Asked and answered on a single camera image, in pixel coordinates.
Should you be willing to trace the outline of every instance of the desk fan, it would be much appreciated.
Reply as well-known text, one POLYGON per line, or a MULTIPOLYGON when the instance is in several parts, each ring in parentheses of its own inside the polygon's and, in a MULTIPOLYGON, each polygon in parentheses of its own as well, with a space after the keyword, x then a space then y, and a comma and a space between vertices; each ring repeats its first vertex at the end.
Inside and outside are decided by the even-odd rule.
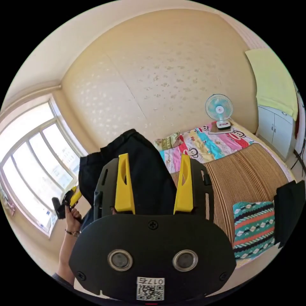
POLYGON ((227 96, 222 94, 210 96, 206 101, 205 110, 210 118, 217 121, 219 130, 230 128, 230 122, 227 119, 233 113, 233 105, 227 96))

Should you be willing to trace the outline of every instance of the patterned pillow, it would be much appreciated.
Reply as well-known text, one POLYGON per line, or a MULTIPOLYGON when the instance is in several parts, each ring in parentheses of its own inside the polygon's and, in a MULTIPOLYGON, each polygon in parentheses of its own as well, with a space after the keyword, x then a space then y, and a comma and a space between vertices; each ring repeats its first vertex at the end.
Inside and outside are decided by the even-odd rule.
POLYGON ((175 147, 178 147, 183 143, 180 137, 181 133, 180 131, 173 133, 169 137, 163 138, 163 139, 156 139, 154 141, 154 146, 158 151, 164 151, 168 149, 172 149, 175 147))
POLYGON ((272 202, 239 202, 233 210, 235 259, 254 258, 274 245, 272 202))

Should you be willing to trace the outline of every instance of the wristwatch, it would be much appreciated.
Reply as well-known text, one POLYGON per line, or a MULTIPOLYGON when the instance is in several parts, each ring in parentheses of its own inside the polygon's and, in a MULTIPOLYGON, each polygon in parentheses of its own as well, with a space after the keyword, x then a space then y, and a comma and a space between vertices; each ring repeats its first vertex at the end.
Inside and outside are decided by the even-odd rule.
POLYGON ((80 235, 80 231, 76 231, 76 232, 69 232, 68 230, 65 230, 65 232, 69 235, 72 235, 74 237, 79 237, 80 235))

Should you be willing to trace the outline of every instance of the sticker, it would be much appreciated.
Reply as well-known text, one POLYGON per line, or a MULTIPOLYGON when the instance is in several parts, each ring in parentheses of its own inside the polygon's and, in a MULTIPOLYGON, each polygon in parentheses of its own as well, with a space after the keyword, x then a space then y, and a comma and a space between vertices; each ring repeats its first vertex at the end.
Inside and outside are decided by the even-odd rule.
POLYGON ((163 301, 164 291, 164 278, 137 277, 137 300, 163 301))

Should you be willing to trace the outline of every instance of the hand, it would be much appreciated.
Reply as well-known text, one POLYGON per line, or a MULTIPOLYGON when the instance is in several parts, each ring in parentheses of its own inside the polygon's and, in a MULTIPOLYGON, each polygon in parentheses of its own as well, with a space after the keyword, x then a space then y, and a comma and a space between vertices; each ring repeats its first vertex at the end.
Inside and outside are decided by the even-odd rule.
POLYGON ((67 228, 66 230, 69 232, 77 232, 80 231, 81 224, 76 218, 82 218, 80 213, 73 208, 71 211, 69 211, 69 207, 65 206, 65 216, 66 216, 66 223, 67 228))

